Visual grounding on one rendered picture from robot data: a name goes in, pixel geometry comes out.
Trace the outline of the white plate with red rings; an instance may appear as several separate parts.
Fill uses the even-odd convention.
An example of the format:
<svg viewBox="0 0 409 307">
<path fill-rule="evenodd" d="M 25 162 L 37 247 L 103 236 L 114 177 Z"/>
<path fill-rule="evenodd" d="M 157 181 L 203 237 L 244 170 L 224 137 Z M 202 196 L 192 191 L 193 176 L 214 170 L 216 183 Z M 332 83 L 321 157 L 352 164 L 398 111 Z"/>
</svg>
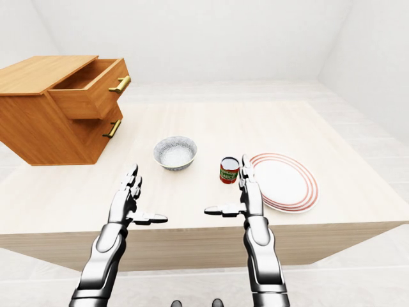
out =
<svg viewBox="0 0 409 307">
<path fill-rule="evenodd" d="M 284 154 L 261 153 L 251 158 L 264 205 L 280 212 L 301 214 L 319 202 L 320 188 L 313 173 Z"/>
</svg>

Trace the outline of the open wooden drawer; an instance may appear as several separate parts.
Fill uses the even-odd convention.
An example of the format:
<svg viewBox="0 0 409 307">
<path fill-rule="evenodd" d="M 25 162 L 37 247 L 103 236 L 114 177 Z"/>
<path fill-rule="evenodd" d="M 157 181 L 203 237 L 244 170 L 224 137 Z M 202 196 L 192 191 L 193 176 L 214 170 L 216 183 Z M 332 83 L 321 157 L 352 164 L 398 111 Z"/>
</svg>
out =
<svg viewBox="0 0 409 307">
<path fill-rule="evenodd" d="M 96 59 L 48 92 L 69 119 L 103 119 L 122 94 L 109 88 L 117 87 L 118 78 L 127 75 L 123 58 Z"/>
</svg>

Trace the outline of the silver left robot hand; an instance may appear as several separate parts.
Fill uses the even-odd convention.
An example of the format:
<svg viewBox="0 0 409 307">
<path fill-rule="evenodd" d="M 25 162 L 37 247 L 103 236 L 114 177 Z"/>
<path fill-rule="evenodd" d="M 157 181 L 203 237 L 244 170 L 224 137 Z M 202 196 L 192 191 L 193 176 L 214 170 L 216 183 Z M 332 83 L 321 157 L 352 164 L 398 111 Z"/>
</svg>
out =
<svg viewBox="0 0 409 307">
<path fill-rule="evenodd" d="M 133 164 L 122 178 L 120 188 L 111 203 L 108 222 L 119 223 L 126 228 L 130 223 L 150 225 L 168 222 L 161 214 L 147 213 L 137 209 L 137 199 L 141 195 L 142 176 L 138 175 L 138 165 Z"/>
</svg>

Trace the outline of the patterned grey bowl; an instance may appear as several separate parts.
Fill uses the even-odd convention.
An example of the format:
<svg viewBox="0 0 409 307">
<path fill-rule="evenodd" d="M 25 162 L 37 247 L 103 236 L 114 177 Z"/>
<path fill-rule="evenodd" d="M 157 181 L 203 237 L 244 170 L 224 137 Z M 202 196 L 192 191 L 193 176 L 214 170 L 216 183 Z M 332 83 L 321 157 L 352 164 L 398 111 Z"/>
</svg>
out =
<svg viewBox="0 0 409 307">
<path fill-rule="evenodd" d="M 197 145 L 185 136 L 171 136 L 157 143 L 154 159 L 166 170 L 181 171 L 188 168 L 197 154 Z"/>
</svg>

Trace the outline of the closed wooden drawer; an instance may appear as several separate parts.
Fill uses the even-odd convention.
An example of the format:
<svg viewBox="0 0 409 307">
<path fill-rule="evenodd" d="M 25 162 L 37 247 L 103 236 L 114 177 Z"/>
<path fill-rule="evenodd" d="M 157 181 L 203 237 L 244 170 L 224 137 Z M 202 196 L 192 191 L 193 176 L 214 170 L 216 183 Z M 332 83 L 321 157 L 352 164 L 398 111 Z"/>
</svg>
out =
<svg viewBox="0 0 409 307">
<path fill-rule="evenodd" d="M 100 119 L 80 119 L 72 120 L 72 129 L 81 142 L 81 152 L 84 154 L 84 160 L 79 164 L 95 164 L 106 147 L 109 138 L 103 137 L 110 131 L 111 122 L 122 120 L 123 115 L 119 105 L 115 103 L 114 107 L 108 112 L 107 116 Z"/>
</svg>

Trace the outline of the wooden cabinet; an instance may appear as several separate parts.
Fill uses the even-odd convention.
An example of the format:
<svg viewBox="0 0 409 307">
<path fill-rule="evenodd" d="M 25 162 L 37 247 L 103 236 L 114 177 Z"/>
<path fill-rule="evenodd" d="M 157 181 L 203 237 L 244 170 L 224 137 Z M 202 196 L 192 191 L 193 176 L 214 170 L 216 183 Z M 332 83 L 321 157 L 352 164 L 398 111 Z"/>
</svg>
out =
<svg viewBox="0 0 409 307">
<path fill-rule="evenodd" d="M 0 69 L 0 141 L 32 166 L 82 162 L 73 119 L 48 90 L 96 59 L 101 58 L 33 56 Z"/>
</svg>

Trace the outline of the red tomato sauce tin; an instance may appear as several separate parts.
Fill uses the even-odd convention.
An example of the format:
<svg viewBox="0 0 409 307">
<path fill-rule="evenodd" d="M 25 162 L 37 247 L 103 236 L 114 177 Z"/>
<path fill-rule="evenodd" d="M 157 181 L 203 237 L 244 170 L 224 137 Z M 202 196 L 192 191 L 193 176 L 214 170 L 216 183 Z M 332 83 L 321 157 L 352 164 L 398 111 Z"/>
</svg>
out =
<svg viewBox="0 0 409 307">
<path fill-rule="evenodd" d="M 235 183 L 240 164 L 234 157 L 225 157 L 220 162 L 220 180 L 225 184 Z"/>
</svg>

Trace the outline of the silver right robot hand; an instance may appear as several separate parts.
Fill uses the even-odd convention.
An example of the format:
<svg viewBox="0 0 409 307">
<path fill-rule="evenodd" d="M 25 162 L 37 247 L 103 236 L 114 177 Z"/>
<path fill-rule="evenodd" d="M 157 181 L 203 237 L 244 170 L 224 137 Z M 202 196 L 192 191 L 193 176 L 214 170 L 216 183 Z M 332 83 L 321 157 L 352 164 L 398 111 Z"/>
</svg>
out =
<svg viewBox="0 0 409 307">
<path fill-rule="evenodd" d="M 263 216 L 263 199 L 258 183 L 254 177 L 254 169 L 246 154 L 242 156 L 238 174 L 238 186 L 241 190 L 240 204 L 229 203 L 205 208 L 204 213 L 211 216 L 236 217 L 243 214 Z"/>
</svg>

